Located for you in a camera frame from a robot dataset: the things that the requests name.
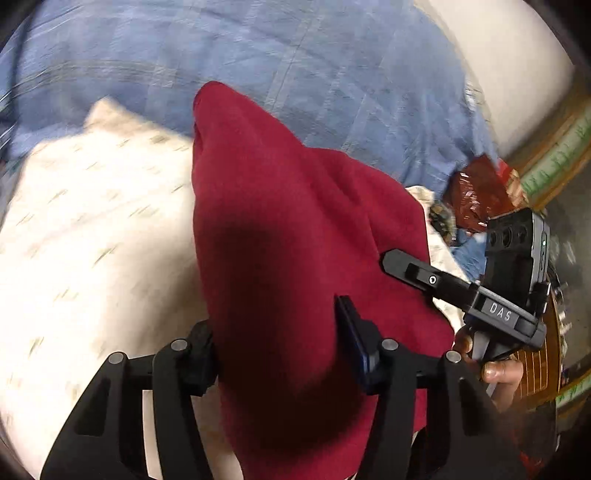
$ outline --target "human hand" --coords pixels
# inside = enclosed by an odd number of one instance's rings
[[[500,412],[507,410],[513,403],[513,397],[523,377],[523,364],[512,356],[509,360],[487,362],[480,368],[478,362],[468,357],[472,347],[473,340],[468,327],[462,327],[456,333],[453,349],[462,354],[463,359],[475,370],[479,378],[486,383],[497,383],[491,400]]]

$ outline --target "red cloth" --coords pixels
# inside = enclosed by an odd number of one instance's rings
[[[429,261],[421,206],[380,171],[307,148],[231,88],[194,103],[194,233],[220,359],[226,434],[246,480],[343,480],[361,460],[376,397],[337,350],[334,296],[427,355],[453,332],[380,253]],[[419,394],[415,429],[426,422]]]

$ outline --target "black mount arm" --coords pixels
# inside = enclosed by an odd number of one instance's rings
[[[467,283],[449,273],[421,262],[401,250],[382,256],[382,269],[391,277],[446,301],[464,311],[464,322],[474,332],[472,358],[490,361],[530,348],[539,350],[546,338],[546,325],[540,316],[546,310],[549,283],[537,283],[531,294],[532,312],[476,283]]]
[[[499,413],[459,353],[433,358],[381,338],[349,297],[335,298],[335,309],[340,344],[358,383],[379,395],[357,480],[527,477]],[[411,447],[418,388],[428,392],[422,450]]]
[[[154,391],[158,455],[166,480],[212,480],[191,395],[217,377],[211,331],[195,325],[156,355],[109,355],[76,403],[41,472],[43,480],[148,480],[142,390]]]

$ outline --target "crumpled fabric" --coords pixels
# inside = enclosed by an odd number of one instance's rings
[[[0,96],[15,43],[0,54]],[[190,105],[208,80],[248,95],[305,145],[438,197],[475,155],[497,158],[454,47],[411,0],[45,0],[18,67],[10,161],[79,132],[105,96],[191,135]]]
[[[346,478],[376,398],[339,348],[335,296],[413,352],[438,357],[453,343],[423,292],[379,266],[396,248],[429,262],[423,208],[382,172],[305,147],[223,84],[199,91],[194,115],[195,244],[228,440],[246,480]],[[426,423],[426,392],[415,396],[400,425],[409,436]]]

